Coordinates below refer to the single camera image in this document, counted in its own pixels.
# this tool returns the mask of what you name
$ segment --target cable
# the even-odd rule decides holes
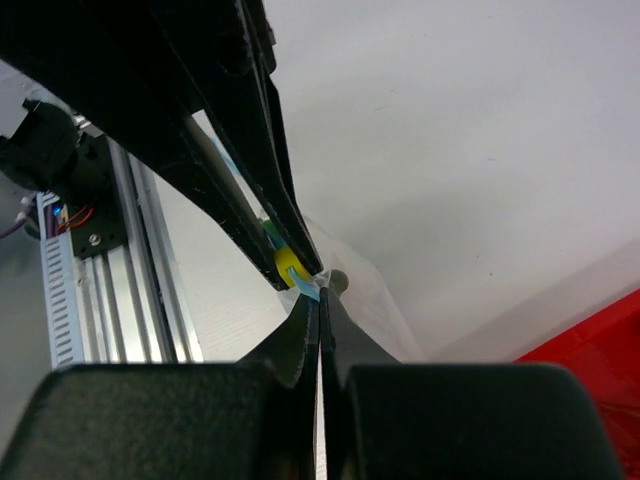
[[[22,210],[20,213],[18,213],[18,216],[16,217],[15,221],[13,222],[13,225],[11,225],[5,231],[0,232],[0,240],[2,240],[3,238],[7,238],[12,233],[17,232],[18,230],[20,230],[24,226],[25,223],[27,223],[27,220],[28,220],[29,215],[31,214],[31,210],[33,208],[32,207],[32,202],[33,202],[33,199],[34,199],[35,195],[36,195],[35,193],[32,193],[30,196],[25,196],[25,197],[22,198],[20,203],[22,203],[22,205],[24,206],[24,210]]]
[[[61,223],[60,225],[58,225],[58,232],[61,232],[63,228],[66,228],[69,226],[69,224],[71,222],[73,222],[76,218],[78,218],[80,215],[82,215],[82,212],[84,212],[87,209],[87,205],[85,205],[84,207],[82,207],[78,213],[76,213],[73,217],[71,217],[69,220],[67,220],[64,223]]]
[[[52,205],[47,206],[44,209],[44,214],[46,219],[46,222],[44,224],[46,229],[46,231],[44,232],[46,234],[45,238],[54,237],[56,233],[56,229],[54,226],[55,218],[53,216],[53,206]]]
[[[0,232],[0,240],[2,240],[3,238],[7,238],[9,235],[11,235],[12,233],[17,232],[18,230],[20,230],[25,223],[27,223],[27,215],[25,215],[24,217],[22,217],[20,220],[16,220],[13,225],[11,225],[9,228],[7,228],[4,232]]]
[[[89,209],[89,212],[87,212],[82,220],[79,220],[76,223],[72,223],[71,225],[69,225],[69,228],[78,228],[91,220],[91,217],[93,217],[93,207]]]

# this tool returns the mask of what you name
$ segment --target red wire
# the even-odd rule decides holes
[[[84,225],[85,223],[87,223],[89,220],[91,220],[91,217],[93,217],[93,208],[89,209],[89,212],[85,215],[85,217],[82,220],[72,225],[69,225],[69,228],[78,228],[81,225]]]
[[[78,213],[76,213],[73,217],[71,217],[69,220],[67,220],[64,223],[61,223],[60,225],[58,225],[58,232],[61,231],[63,228],[66,228],[69,226],[69,224],[71,222],[73,222],[76,218],[78,218],[82,212],[84,212],[87,209],[87,205],[85,205],[84,207],[82,207],[80,210],[78,210]]]

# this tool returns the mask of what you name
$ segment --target yellow object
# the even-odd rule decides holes
[[[295,253],[289,247],[282,247],[279,250],[276,250],[275,254],[276,267],[278,267],[278,273],[285,281],[289,288],[295,287],[296,284],[289,275],[289,268],[293,267],[298,276],[308,282],[311,280],[311,275],[309,272],[302,266],[298,257],[296,257]]]

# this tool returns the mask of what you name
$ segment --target transparent plastic sheet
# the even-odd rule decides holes
[[[337,291],[346,287],[340,298],[351,319],[360,328],[401,362],[423,361],[422,350],[380,272],[371,262],[331,237],[313,221],[308,218],[305,221],[325,268],[315,276],[316,283],[321,287],[331,283]],[[300,290],[297,287],[278,292],[287,314],[298,295]]]

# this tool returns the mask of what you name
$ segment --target red plastic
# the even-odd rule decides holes
[[[518,361],[571,370],[596,402],[627,478],[640,479],[640,290]]]

